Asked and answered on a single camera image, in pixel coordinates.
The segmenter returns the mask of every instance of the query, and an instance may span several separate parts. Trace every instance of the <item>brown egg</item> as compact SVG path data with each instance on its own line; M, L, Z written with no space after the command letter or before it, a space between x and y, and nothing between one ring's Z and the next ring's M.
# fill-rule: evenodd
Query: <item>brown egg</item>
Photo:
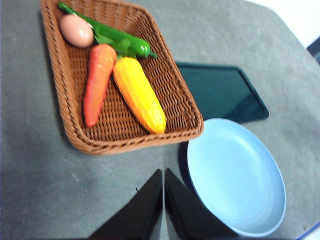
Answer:
M94 40L94 33L89 24L73 14L60 19L60 31L65 40L79 48L89 47Z

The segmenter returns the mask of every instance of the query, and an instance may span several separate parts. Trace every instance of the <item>yellow corn cob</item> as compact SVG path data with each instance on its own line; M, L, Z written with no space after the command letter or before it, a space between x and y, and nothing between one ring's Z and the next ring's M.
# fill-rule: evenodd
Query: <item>yellow corn cob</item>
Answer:
M151 133L164 133L165 113L140 63L131 57L121 58L114 65L113 77L141 125Z

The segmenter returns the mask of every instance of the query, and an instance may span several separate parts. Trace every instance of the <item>gray tabletop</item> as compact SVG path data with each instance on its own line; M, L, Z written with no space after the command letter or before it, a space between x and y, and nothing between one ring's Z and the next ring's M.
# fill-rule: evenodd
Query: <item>gray tabletop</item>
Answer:
M286 215L271 235L320 221L320 67L271 10L242 0L134 0L180 62L237 65L270 111L246 123L282 172ZM110 156L68 141L38 0L1 1L2 239L81 238L124 206L157 169L181 178L179 144ZM165 213L153 239L175 239Z

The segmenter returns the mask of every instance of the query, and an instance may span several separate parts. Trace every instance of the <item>plastic plate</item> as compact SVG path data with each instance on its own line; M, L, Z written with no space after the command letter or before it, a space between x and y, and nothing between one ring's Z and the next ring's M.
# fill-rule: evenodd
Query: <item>plastic plate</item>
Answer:
M248 129L213 118L190 140L187 163L202 203L224 224L247 237L263 237L282 222L286 189L279 167Z

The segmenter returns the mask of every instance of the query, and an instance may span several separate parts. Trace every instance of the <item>tablet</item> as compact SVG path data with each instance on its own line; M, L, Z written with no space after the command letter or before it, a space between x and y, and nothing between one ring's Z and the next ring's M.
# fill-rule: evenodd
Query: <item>tablet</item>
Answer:
M237 123L262 120L269 111L236 66L177 62L204 120L224 118Z

